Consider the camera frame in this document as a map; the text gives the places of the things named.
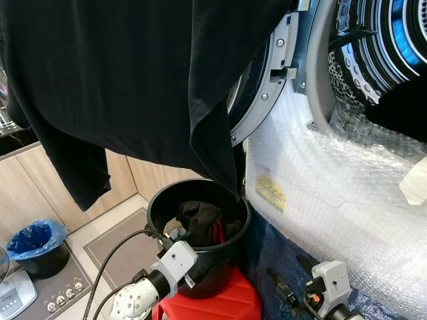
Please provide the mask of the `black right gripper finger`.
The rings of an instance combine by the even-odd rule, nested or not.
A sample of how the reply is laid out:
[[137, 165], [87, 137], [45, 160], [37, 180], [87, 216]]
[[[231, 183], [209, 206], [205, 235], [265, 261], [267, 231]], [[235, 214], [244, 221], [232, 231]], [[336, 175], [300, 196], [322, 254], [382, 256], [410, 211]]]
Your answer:
[[297, 295], [293, 292], [287, 281], [275, 269], [266, 268], [266, 275], [271, 281], [272, 286], [274, 286], [276, 293], [289, 307], [299, 307], [301, 305], [301, 301], [297, 299]]

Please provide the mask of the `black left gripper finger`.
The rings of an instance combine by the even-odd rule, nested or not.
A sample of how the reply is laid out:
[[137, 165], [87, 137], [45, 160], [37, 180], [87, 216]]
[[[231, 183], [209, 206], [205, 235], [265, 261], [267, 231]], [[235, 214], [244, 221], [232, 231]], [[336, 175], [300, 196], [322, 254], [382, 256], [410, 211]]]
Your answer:
[[194, 265], [184, 275], [185, 285], [193, 289], [214, 268], [214, 265], [216, 265], [216, 260], [212, 258], [201, 257], [196, 259]]

